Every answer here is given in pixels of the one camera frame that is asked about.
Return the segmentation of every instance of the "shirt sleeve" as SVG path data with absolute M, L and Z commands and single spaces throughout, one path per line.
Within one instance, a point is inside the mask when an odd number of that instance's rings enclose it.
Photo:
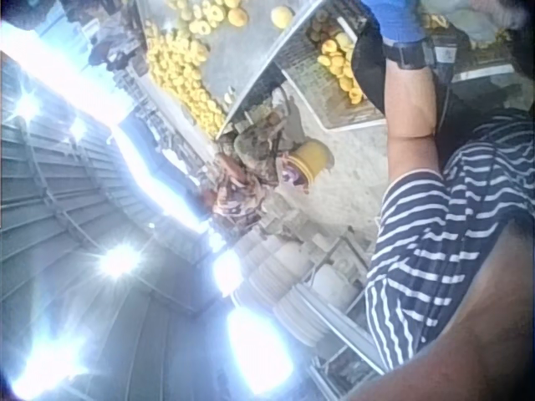
M 443 231 L 449 199 L 442 177 L 430 170 L 400 177 L 383 199 L 366 300 L 369 329 L 389 370 L 412 358 L 420 333 L 420 322 L 405 308 L 420 295 L 411 286 L 414 272 L 400 267 L 425 236 Z

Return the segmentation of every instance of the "pile of fruit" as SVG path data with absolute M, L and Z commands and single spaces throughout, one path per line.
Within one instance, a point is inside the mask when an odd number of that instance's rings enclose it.
M 147 31 L 147 61 L 155 83 L 177 97 L 211 138 L 225 122 L 216 100 L 204 88 L 199 66 L 208 60 L 208 47 L 187 31 L 161 33 L 150 23 Z
M 249 17 L 243 8 L 242 0 L 203 0 L 201 3 L 189 4 L 187 0 L 168 0 L 171 8 L 178 10 L 178 17 L 188 24 L 191 33 L 207 36 L 221 23 L 228 22 L 235 27 L 243 27 Z
M 199 127 L 215 139 L 225 122 L 225 114 L 202 82 L 199 67 L 208 60 L 209 48 L 201 41 L 225 19 L 236 27 L 247 23 L 247 13 L 239 8 L 241 0 L 207 0 L 189 4 L 187 0 L 170 0 L 182 28 L 162 32 L 145 22 L 147 62 L 155 83 L 178 98 Z
M 308 37 L 321 52 L 318 63 L 337 78 L 351 104 L 360 104 L 364 96 L 351 68 L 354 49 L 351 38 L 330 20 L 329 14 L 324 10 L 318 11 L 314 16 Z

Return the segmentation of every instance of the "skin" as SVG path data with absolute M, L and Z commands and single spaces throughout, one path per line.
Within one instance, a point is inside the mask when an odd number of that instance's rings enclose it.
M 532 241 L 509 226 L 441 336 L 350 399 L 510 399 L 533 363 L 532 260 Z
M 401 70 L 387 61 L 385 114 L 390 181 L 418 169 L 440 173 L 431 71 Z M 532 261 L 532 240 L 508 226 L 446 330 L 411 361 L 349 399 L 507 399 L 532 364 Z

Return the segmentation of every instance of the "concrete floor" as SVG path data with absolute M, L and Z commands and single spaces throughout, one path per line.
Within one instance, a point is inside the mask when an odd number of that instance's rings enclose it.
M 286 83 L 283 88 L 290 98 L 288 134 L 297 142 L 305 138 L 323 142 L 334 162 L 320 173 L 308 195 L 285 184 L 277 192 L 311 220 L 352 226 L 373 241 L 377 233 L 375 217 L 388 185 L 386 127 L 325 132 L 292 87 Z

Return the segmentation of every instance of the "corrugated metal roof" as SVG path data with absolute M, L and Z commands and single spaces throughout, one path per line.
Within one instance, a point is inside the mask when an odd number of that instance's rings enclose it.
M 107 127 L 72 109 L 3 56 L 2 366 L 12 380 L 36 341 L 83 338 L 89 374 L 41 399 L 211 398 L 196 307 L 200 238 L 137 188 Z M 25 129 L 22 91 L 41 104 Z M 87 127 L 75 144 L 74 119 Z M 155 229 L 148 228 L 152 222 Z M 113 282 L 98 255 L 128 241 L 139 269 Z M 195 380 L 199 372 L 204 383 Z

